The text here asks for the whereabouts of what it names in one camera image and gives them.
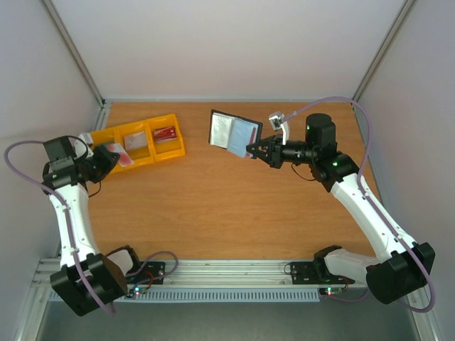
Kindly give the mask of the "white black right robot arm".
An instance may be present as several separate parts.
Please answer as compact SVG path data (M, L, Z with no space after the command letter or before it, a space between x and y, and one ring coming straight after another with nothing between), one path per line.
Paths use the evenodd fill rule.
M375 253L354 254L333 245L314 254L314 275L322 282L335 276L365 284L384 304L395 302L425 286L433 289L430 272L435 251L417 243L390 216L370 189L353 159L338 150L336 125L327 114L306 118L304 141L290 140L289 126L280 112L269 116L276 134L247 146L251 153L272 168L288 162L306 164L314 179L350 213Z

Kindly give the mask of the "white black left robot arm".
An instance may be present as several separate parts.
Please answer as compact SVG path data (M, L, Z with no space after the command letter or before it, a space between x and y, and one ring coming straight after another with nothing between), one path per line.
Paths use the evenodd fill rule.
M61 136L43 144L48 162L43 168L43 191L58 220L60 269L50 285L79 316L98 308L114 315L114 302L137 282L143 265L128 245L104 255L99 250L88 210L88 183L100 183L116 166L119 154L106 146L91 149L76 136Z

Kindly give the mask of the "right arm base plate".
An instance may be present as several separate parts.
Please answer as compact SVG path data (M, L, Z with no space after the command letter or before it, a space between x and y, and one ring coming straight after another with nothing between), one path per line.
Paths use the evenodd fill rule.
M342 285L354 284L355 281L343 276L329 275L321 279L311 261L292 261L284 265L284 273L291 277L293 285Z

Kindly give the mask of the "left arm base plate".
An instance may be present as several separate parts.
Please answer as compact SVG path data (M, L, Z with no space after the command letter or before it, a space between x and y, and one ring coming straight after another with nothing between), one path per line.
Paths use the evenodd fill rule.
M149 261L146 266L137 275L127 277L128 284L140 285L161 285L164 280L162 276L165 274L166 264L163 261Z

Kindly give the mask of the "red white circle card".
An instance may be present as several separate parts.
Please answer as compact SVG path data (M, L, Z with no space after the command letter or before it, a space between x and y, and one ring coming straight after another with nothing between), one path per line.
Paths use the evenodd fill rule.
M121 144L119 144L119 143L108 144L107 149L112 153L119 154L118 164L121 167L126 168L126 167L132 166L134 164L134 161L129 156L129 154L125 151L125 149L122 147Z

